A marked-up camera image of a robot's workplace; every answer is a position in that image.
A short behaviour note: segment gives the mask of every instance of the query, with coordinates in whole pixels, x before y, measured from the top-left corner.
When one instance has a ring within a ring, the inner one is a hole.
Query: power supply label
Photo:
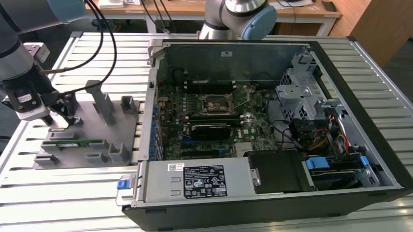
[[[224,165],[185,167],[184,180],[188,199],[228,196]]]

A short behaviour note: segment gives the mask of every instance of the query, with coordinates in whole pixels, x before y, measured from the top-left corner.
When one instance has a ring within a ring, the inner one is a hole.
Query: floor
[[[177,21],[176,27],[180,33],[196,33],[201,29],[202,22]],[[51,55],[46,63],[42,65],[45,69],[51,69],[55,60],[59,57],[66,42],[73,31],[97,32],[97,28],[91,26],[89,20],[79,20],[70,25],[57,26],[43,29],[37,33],[22,35],[23,42],[43,42],[51,50]],[[144,20],[136,20],[129,25],[122,23],[119,32],[148,32],[146,23]],[[400,89],[413,101],[413,41],[408,41],[400,49],[397,55],[391,60],[384,71],[393,79]],[[0,104],[0,135],[13,136],[19,125],[19,119],[15,112]],[[7,140],[0,139],[0,153],[6,148]]]

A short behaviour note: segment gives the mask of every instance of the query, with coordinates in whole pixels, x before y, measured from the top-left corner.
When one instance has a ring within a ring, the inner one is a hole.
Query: table leg
[[[329,36],[337,18],[325,18],[325,22],[320,27],[317,36]]]
[[[150,19],[150,17],[148,15],[145,16],[145,20],[148,22],[149,33],[156,34],[157,33],[157,26],[156,26],[153,20]]]

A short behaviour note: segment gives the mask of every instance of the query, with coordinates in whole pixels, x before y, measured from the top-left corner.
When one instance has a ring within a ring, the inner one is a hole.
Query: black cable
[[[291,7],[293,7],[293,13],[295,13],[295,24],[292,25],[292,35],[295,35],[295,25],[297,22],[297,14],[296,14],[296,7],[287,1],[287,3],[291,5]]]
[[[93,11],[95,10],[95,11],[98,12],[98,14],[101,15],[103,24],[105,24],[105,25],[107,26],[107,28],[109,28],[110,35],[111,35],[111,38],[113,38],[113,44],[114,44],[114,61],[113,61],[111,69],[110,69],[110,71],[109,71],[109,73],[107,73],[107,75],[106,75],[106,77],[103,78],[102,81],[99,81],[99,82],[98,82],[97,84],[94,84],[94,85],[90,85],[90,86],[86,86],[86,87],[74,89],[74,90],[71,90],[71,91],[67,91],[67,92],[62,93],[61,96],[66,96],[66,95],[74,94],[74,93],[77,93],[77,92],[79,92],[79,91],[83,91],[83,90],[91,89],[91,88],[94,88],[94,87],[97,87],[97,86],[101,86],[101,85],[106,82],[106,80],[110,78],[110,76],[111,76],[111,74],[113,74],[113,72],[114,72],[115,66],[117,66],[117,61],[118,61],[118,46],[117,46],[117,41],[115,41],[115,36],[114,36],[113,28],[111,28],[111,26],[110,26],[110,23],[109,23],[109,21],[107,21],[105,15],[103,15],[101,9],[99,9],[98,6],[97,6],[95,2],[94,2],[93,0],[86,0],[86,1],[91,4],[91,10],[93,10]]]
[[[162,17],[162,14],[161,14],[161,10],[160,10],[160,7],[158,7],[158,3],[157,3],[157,0],[154,0],[154,3],[156,3],[156,8],[157,8],[157,11],[158,11],[158,14],[160,14],[160,17],[161,17],[161,22],[162,22],[162,27],[164,27],[164,31],[166,31],[166,23],[164,21],[164,17]]]
[[[97,18],[97,20],[98,20],[98,23],[99,23],[99,27],[101,27],[101,42],[99,42],[98,49],[97,49],[94,55],[91,56],[91,58],[89,58],[89,60],[85,61],[82,64],[79,64],[79,65],[77,65],[77,66],[74,66],[74,67],[71,67],[71,68],[63,68],[63,69],[57,69],[57,70],[43,70],[43,71],[41,71],[41,73],[45,74],[45,75],[53,74],[53,73],[63,73],[63,72],[73,71],[73,70],[75,70],[75,69],[82,68],[85,65],[87,65],[87,64],[95,59],[95,57],[98,56],[98,54],[99,54],[99,52],[101,52],[101,49],[102,49],[102,46],[103,46],[103,41],[105,41],[105,39],[103,39],[103,38],[105,38],[105,36],[103,36],[103,29],[102,29],[102,28],[103,28],[103,25],[102,25],[102,22],[101,22],[98,13],[97,13],[97,11],[93,9],[91,3],[90,3],[89,1],[85,1],[85,3],[90,6],[91,11],[93,11],[93,13],[94,13],[94,15],[95,15],[95,18]]]
[[[174,31],[176,31],[176,33],[178,33],[174,20],[173,20],[170,14],[169,14],[169,10],[168,10],[168,8],[166,8],[166,5],[164,4],[164,0],[160,0],[160,1],[161,1],[162,6],[164,6],[164,9],[166,10],[166,13],[168,13],[168,15],[169,15],[170,24],[172,24],[172,26],[173,26],[173,28],[174,28]]]
[[[293,8],[293,13],[295,13],[295,24],[296,24],[296,22],[297,22],[296,8],[300,8],[300,7],[304,7],[304,6],[293,6],[288,1],[287,1],[287,3],[289,4],[289,6],[287,6],[287,5],[283,5],[283,3],[281,3],[279,0],[276,0],[276,1],[279,2],[279,4],[280,4],[281,6],[284,6],[284,7],[292,7],[292,8]]]
[[[165,31],[161,27],[157,26],[157,23],[156,23],[156,20],[153,19],[153,16],[150,15],[150,12],[148,10],[148,6],[145,5],[145,0],[141,1],[142,2],[142,6],[144,6],[144,9],[145,9],[145,12],[148,13],[148,16],[150,17],[150,20],[153,21],[156,27],[164,32],[164,33],[168,33],[168,31]]]

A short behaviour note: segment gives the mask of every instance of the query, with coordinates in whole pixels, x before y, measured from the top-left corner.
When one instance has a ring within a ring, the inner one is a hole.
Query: aluminum profile table
[[[150,67],[148,44],[152,39],[196,39],[196,35],[115,35],[119,62],[103,85],[111,99],[133,95],[145,100]],[[87,60],[99,44],[99,33],[71,37],[55,68],[71,67]],[[356,93],[393,150],[413,174],[413,106],[357,42],[347,38],[271,36],[268,40],[317,40]],[[87,80],[102,79],[113,64],[113,42],[105,37],[103,49],[83,68],[51,75],[59,91],[82,87]],[[327,83],[332,96],[332,86]],[[82,92],[81,101],[91,96]],[[140,110],[144,118],[144,104]],[[134,162],[140,152],[137,126]],[[42,121],[22,122],[0,156],[0,231],[117,231],[140,232],[115,204],[117,181],[137,167],[34,170],[34,158],[47,135]],[[192,231],[232,232],[359,232],[413,231],[413,195],[389,203],[377,203],[343,217],[258,223]]]

